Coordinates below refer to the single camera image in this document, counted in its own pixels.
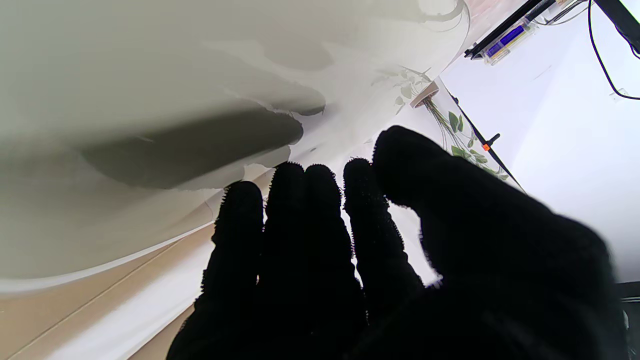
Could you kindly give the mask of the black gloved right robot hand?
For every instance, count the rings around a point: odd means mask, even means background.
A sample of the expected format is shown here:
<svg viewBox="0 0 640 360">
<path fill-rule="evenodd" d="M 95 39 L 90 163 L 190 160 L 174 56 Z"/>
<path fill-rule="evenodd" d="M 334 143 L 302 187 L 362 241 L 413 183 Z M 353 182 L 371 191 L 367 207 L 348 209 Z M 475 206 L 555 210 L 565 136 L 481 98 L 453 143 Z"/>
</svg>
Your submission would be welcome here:
<svg viewBox="0 0 640 360">
<path fill-rule="evenodd" d="M 226 188 L 169 360 L 626 360 L 599 235 L 394 125 Z"/>
</svg>

